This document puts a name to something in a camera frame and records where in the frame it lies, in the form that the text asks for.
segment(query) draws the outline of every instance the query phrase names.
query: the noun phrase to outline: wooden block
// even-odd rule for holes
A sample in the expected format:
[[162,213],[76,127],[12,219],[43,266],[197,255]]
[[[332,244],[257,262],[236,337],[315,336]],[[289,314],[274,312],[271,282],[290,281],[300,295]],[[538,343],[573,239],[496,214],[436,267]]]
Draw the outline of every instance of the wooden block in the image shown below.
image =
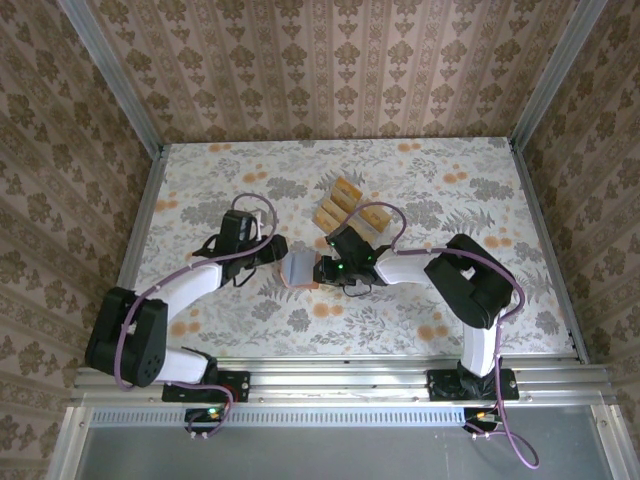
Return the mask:
[[320,230],[324,233],[331,233],[340,226],[340,222],[329,215],[329,212],[322,207],[316,210],[316,214],[313,217],[313,223],[320,227]]
[[322,208],[324,208],[329,215],[331,215],[340,223],[344,222],[344,219],[347,218],[348,213],[342,210],[330,198],[327,198],[324,202],[322,202]]
[[380,233],[384,232],[384,229],[387,228],[387,225],[389,225],[391,221],[391,215],[379,205],[363,208],[360,210],[360,217]]
[[338,177],[338,180],[336,180],[335,183],[335,188],[340,190],[347,197],[355,200],[356,203],[362,198],[362,192],[358,190],[354,185],[349,183],[349,181],[344,177]]
[[358,220],[357,218],[351,218],[348,222],[347,225],[349,225],[350,227],[352,227],[356,232],[358,232],[358,235],[360,235],[360,237],[368,242],[370,245],[373,245],[373,242],[375,242],[376,238],[378,237],[378,235],[376,234],[375,230],[373,228],[371,228],[368,224],[366,224],[365,222]]
[[335,186],[333,187],[333,190],[331,190],[331,200],[347,213],[353,212],[356,209],[356,204],[358,203],[357,200],[351,198]]

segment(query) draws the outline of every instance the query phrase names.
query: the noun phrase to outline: wall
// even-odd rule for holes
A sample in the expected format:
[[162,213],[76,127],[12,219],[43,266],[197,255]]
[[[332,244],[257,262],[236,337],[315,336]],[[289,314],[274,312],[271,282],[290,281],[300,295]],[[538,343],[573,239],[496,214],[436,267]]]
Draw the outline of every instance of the wall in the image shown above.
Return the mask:
[[55,2],[0,2],[0,478],[40,478],[150,159]]
[[91,0],[165,143],[507,136],[568,0]]
[[593,360],[640,451],[640,2],[609,0],[525,148]]

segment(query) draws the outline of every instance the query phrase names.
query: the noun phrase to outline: metal bracket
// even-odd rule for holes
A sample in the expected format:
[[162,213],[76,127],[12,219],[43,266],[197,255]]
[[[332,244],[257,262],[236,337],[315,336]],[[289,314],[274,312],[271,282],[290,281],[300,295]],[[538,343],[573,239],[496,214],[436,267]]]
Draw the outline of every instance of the metal bracket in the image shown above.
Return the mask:
[[[463,400],[495,401],[496,390],[493,378],[482,382],[478,379],[476,392],[465,388],[461,382],[460,372],[456,369],[429,370],[427,372],[427,388],[431,402],[452,402]],[[518,383],[513,370],[500,369],[500,390],[504,400],[519,400]]]
[[[251,373],[218,371],[216,385],[228,388],[233,394],[233,401],[246,403],[251,390]],[[169,403],[226,403],[227,397],[218,390],[189,390],[175,385],[165,385],[162,390],[162,401]]]

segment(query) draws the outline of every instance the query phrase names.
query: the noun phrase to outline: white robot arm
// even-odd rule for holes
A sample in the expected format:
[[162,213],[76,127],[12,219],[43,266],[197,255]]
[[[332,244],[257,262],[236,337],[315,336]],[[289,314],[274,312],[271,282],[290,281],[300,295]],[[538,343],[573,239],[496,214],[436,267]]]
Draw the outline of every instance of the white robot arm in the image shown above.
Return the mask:
[[[399,256],[387,250],[378,258],[374,268],[387,285],[398,283],[431,285],[433,282],[425,273],[425,269],[433,259],[433,255]],[[463,323],[462,334],[463,350],[460,363],[478,377],[488,375],[494,366],[496,324],[494,323],[490,328],[474,328]]]
[[447,248],[436,249],[435,254],[394,252],[389,245],[374,251],[350,226],[332,232],[327,242],[340,258],[321,257],[314,267],[318,283],[343,289],[358,283],[369,288],[433,284],[463,322],[464,346],[454,388],[461,386],[467,398],[493,391],[496,319],[513,292],[512,282],[505,277],[513,276],[496,259],[464,234],[455,235]]
[[[167,348],[168,324],[203,295],[229,282],[242,286],[257,267],[281,260],[287,254],[285,238],[274,234],[259,238],[258,225],[259,221],[251,213],[229,210],[223,217],[220,232],[193,253],[194,257],[210,260],[199,262],[197,268],[185,268],[170,275],[167,279],[174,278],[150,294],[119,287],[109,290],[85,352],[87,365],[114,375],[116,361],[119,361],[121,379],[138,387],[174,382],[215,384],[218,374],[215,359],[189,349]],[[214,247],[209,248],[214,240]],[[242,270],[253,272],[237,284],[236,277]],[[131,315],[134,302],[139,306],[127,329],[124,345],[119,348],[118,341],[125,325],[129,325],[127,316]]]

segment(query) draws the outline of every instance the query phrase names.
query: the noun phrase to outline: floral tablecloth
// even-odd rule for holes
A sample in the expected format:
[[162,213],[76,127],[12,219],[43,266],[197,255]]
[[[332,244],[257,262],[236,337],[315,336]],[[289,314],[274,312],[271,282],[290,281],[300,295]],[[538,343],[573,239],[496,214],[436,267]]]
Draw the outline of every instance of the floral tablecloth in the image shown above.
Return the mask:
[[[136,288],[183,266],[220,227],[231,199],[273,201],[290,250],[331,250],[313,214],[337,177],[402,208],[402,248],[442,245],[464,232],[504,263],[527,293],[505,326],[504,351],[571,352],[568,331],[520,180],[503,138],[389,139],[172,145]],[[263,205],[243,199],[241,209]],[[398,231],[394,220],[379,238]],[[181,312],[169,344],[217,356],[452,355],[462,323],[423,285],[374,287],[348,298],[335,287],[289,290],[275,265],[242,288],[227,285]]]

